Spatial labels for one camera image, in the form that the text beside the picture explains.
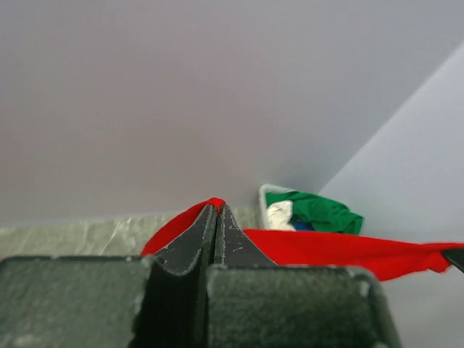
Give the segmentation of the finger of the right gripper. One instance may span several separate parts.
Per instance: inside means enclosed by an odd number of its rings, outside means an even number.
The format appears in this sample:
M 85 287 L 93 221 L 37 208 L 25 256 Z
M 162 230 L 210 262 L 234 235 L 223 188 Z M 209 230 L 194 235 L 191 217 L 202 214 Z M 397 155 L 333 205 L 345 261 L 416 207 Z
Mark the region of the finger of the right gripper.
M 464 273 L 464 248 L 452 248 L 443 250 L 442 256 L 451 265 Z

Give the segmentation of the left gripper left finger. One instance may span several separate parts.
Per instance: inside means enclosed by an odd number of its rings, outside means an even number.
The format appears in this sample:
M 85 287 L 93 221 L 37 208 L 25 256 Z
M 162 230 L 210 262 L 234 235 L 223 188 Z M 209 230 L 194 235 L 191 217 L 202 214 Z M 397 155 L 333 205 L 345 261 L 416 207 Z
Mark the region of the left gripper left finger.
M 217 209 L 206 205 L 188 228 L 154 256 L 167 272 L 177 276 L 190 273 L 197 264 L 207 268 L 212 263 L 216 220 Z

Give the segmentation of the red t-shirt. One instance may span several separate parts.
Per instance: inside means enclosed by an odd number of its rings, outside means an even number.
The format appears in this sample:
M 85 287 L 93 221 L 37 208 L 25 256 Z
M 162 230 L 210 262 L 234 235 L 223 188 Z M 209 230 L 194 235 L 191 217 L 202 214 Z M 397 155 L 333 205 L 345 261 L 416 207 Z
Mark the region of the red t-shirt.
M 226 204 L 217 197 L 195 204 L 168 221 L 142 249 L 155 254 L 179 236 L 199 216 L 202 208 L 217 209 Z M 367 236 L 313 231 L 243 230 L 255 245 L 279 266 L 356 266 L 369 270 L 380 281 L 390 281 L 412 273 L 447 271 L 451 265 L 442 251 L 463 248 L 461 243 L 416 244 Z

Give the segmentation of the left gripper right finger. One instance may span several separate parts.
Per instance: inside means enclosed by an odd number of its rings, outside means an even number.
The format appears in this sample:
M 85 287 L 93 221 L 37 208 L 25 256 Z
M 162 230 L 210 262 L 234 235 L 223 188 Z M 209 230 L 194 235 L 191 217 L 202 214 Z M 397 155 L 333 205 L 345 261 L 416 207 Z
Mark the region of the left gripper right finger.
M 228 267 L 273 267 L 276 266 L 252 240 L 240 229 L 231 208 L 220 208 L 215 232 L 215 264 Z

